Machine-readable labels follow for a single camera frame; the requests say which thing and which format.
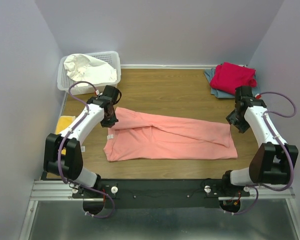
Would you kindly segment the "pink t shirt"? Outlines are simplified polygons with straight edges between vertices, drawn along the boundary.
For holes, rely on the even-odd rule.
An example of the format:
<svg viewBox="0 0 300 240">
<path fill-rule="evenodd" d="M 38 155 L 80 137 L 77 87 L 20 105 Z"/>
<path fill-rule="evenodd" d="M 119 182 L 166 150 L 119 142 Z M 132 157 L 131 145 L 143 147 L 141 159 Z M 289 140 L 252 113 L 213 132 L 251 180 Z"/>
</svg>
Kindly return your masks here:
<svg viewBox="0 0 300 240">
<path fill-rule="evenodd" d="M 238 153 L 228 124 L 148 114 L 117 107 L 108 129 L 108 162 L 133 159 L 223 160 Z"/>
</svg>

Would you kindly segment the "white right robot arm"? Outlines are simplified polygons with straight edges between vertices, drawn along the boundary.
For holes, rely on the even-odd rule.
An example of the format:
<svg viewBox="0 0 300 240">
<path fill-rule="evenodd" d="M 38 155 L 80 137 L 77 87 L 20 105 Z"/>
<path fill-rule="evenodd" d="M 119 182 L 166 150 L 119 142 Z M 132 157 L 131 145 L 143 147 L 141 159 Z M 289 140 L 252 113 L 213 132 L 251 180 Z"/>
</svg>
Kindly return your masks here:
<svg viewBox="0 0 300 240">
<path fill-rule="evenodd" d="M 258 150 L 249 167 L 225 172 L 220 183 L 224 195 L 233 195 L 238 187 L 262 186 L 281 192 L 292 185 L 299 150 L 280 135 L 270 114 L 261 94 L 253 95 L 250 86 L 235 89 L 235 108 L 226 120 L 240 133 L 252 129 Z"/>
</svg>

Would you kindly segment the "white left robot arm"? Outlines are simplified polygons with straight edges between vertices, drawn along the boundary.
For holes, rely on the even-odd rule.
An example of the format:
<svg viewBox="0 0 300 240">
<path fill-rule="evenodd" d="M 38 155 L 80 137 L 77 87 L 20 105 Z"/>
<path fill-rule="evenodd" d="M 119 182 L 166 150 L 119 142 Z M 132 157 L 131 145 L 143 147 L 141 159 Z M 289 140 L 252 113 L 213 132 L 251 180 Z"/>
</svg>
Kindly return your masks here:
<svg viewBox="0 0 300 240">
<path fill-rule="evenodd" d="M 102 94 L 84 102 L 83 111 L 68 127 L 58 134 L 49 134 L 45 140 L 44 171 L 60 176 L 66 183 L 84 186 L 89 197 L 97 197 L 101 177 L 84 167 L 81 146 L 96 125 L 112 128 L 119 121 L 114 106 L 121 97 L 118 88 L 106 85 Z"/>
</svg>

